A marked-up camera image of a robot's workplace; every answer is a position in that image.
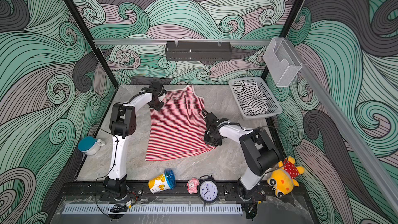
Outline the red white striped tank top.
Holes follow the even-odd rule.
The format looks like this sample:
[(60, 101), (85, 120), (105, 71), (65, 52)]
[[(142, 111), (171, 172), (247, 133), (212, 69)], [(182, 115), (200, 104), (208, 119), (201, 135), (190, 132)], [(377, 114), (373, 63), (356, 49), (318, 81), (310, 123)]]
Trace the red white striped tank top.
[(160, 111), (150, 111), (150, 138), (146, 161), (168, 161), (197, 156), (215, 149), (207, 145), (202, 114), (205, 102), (191, 85), (171, 90)]

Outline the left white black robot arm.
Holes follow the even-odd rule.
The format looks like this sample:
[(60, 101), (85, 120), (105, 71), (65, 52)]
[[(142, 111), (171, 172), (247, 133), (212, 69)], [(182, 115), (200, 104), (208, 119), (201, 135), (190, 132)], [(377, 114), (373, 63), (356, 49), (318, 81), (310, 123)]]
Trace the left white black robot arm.
[(127, 102), (116, 103), (112, 107), (109, 129), (113, 138), (113, 151), (110, 169), (104, 176), (103, 186), (106, 192), (117, 200), (124, 199), (128, 192), (126, 158), (129, 143), (127, 137), (136, 131), (136, 113), (145, 105), (160, 111), (164, 106), (163, 99), (166, 95), (167, 91), (161, 83), (152, 82), (149, 87), (142, 88)]

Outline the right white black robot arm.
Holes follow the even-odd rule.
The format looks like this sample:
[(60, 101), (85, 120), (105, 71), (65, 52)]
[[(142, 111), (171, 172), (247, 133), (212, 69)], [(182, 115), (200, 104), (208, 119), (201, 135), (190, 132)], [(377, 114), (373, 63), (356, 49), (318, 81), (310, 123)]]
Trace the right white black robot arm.
[(253, 189), (283, 160), (279, 149), (263, 127), (246, 128), (206, 110), (202, 110), (202, 115), (206, 123), (205, 144), (217, 147), (224, 139), (230, 139), (240, 145), (247, 169), (237, 181), (236, 189), (242, 200), (251, 199)]

